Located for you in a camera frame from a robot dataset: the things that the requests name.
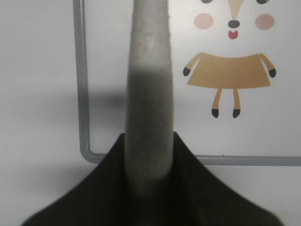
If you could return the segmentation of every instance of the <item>black hoof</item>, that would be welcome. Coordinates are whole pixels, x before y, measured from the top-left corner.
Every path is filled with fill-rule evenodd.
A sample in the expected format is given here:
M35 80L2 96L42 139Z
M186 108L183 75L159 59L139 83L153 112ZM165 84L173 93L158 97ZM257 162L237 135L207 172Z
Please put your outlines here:
M184 76L188 76L189 73L190 73L190 69L188 69L187 67L185 67L184 70L183 70L183 75Z
M211 114L212 114L215 118L217 118L217 117L218 117L218 109L212 109L212 110L211 110Z
M276 76L276 69L272 69L269 71L269 75L274 78Z
M233 118L237 118L240 114L240 109L234 109L233 110Z

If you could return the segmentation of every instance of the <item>cartoon deer illustration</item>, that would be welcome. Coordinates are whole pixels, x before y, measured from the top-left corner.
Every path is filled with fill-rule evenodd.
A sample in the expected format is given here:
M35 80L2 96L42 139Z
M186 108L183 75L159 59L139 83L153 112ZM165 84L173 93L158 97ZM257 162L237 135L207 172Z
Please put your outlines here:
M210 3L213 0L201 0L202 3ZM269 0L256 0L262 5ZM228 0L232 18L228 22L230 31L228 37L235 41L238 38L240 22L238 15L244 0ZM207 29L213 25L213 17L201 13L195 17L195 26L199 29ZM255 20L259 29L267 30L274 25L274 18L270 14L262 14ZM240 100L238 89L250 89L270 86L267 72L263 66L266 65L270 77L276 76L276 69L270 60L263 54L258 53L244 57L220 57L208 53L198 53L194 56L183 70L184 76L188 76L192 67L196 64L195 70L188 81L188 85L217 89L212 106L212 115L217 118L219 115L219 101L222 89L232 89L234 94L233 118L240 114Z

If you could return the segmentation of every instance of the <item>cartoon eye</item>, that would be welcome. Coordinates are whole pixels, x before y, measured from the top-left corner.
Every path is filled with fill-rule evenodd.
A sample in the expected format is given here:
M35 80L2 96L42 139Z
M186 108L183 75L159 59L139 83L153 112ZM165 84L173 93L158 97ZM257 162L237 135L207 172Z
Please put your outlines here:
M212 2L213 0L201 0L203 3L207 4L207 3L210 3Z
M267 3L269 0L256 0L258 4L265 4Z

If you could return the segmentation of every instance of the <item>gray cylindrical object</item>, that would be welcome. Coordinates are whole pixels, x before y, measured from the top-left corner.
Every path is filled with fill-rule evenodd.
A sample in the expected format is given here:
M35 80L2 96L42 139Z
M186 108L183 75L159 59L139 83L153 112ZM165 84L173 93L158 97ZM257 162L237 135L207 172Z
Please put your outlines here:
M173 85L167 0L135 0L127 81L125 170L150 196L173 162Z

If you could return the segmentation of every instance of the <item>cartoon arm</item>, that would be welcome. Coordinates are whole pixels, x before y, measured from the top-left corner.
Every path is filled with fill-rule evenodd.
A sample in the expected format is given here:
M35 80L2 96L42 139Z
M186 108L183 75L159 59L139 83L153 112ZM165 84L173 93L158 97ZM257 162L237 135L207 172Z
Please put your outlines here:
M269 70L269 75L272 78L274 78L276 76L276 69L275 69L274 65L272 64L272 62L270 62L270 60L263 53L260 53L259 57L264 62L264 64L267 66L267 68Z
M192 67L193 67L194 64L202 57L202 54L203 54L203 53L198 53L198 54L196 54L196 55L194 56L194 58L192 58L192 59L188 62L188 64L186 64L186 66L185 66L185 68L184 68L184 70L183 70L183 75L184 75L184 76L189 75L189 73L190 73Z

